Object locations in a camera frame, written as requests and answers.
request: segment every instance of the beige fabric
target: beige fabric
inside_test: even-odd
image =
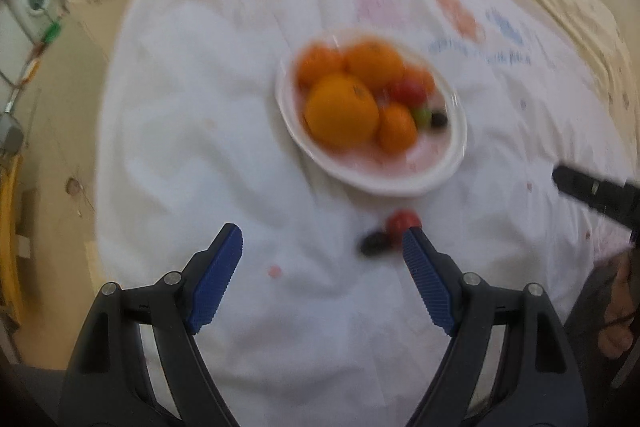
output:
[[[628,48],[609,9],[599,0],[534,0],[569,35],[591,67],[595,90],[638,165],[640,98]]]

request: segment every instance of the orange print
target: orange print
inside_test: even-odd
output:
[[[484,28],[476,22],[474,15],[460,0],[436,0],[444,16],[463,39],[473,42],[484,41]]]

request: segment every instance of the blue gripper pad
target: blue gripper pad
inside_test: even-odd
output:
[[[213,320],[241,255],[242,232],[227,223],[211,246],[195,254],[182,271],[187,278],[183,297],[188,311],[185,326],[192,335]]]
[[[418,228],[404,233],[402,256],[431,320],[453,336],[462,320],[462,272],[452,258],[437,252]]]

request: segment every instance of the small orange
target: small orange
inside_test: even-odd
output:
[[[312,44],[298,59],[296,77],[300,87],[311,87],[323,76],[344,71],[340,50],[324,44]]]
[[[351,46],[345,52],[347,71],[357,76],[372,91],[400,80],[404,71],[402,57],[389,44],[369,40]]]
[[[409,149],[417,139],[418,129],[409,108],[392,102],[380,109],[378,143],[384,152],[399,154]]]
[[[367,86],[350,74],[335,73],[312,87],[304,117],[315,140],[345,149],[373,138],[379,114]]]
[[[407,64],[404,67],[404,78],[410,78],[411,80],[420,82],[424,86],[427,96],[433,94],[436,90],[436,83],[433,80],[433,75],[426,68],[421,68],[414,64]]]

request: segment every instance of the floor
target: floor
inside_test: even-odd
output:
[[[103,282],[94,241],[96,120],[127,1],[72,6],[17,104],[26,135],[18,233],[31,239],[31,258],[18,260],[26,313],[14,343],[36,367],[66,367]],[[69,178],[80,182],[78,194],[66,193]]]

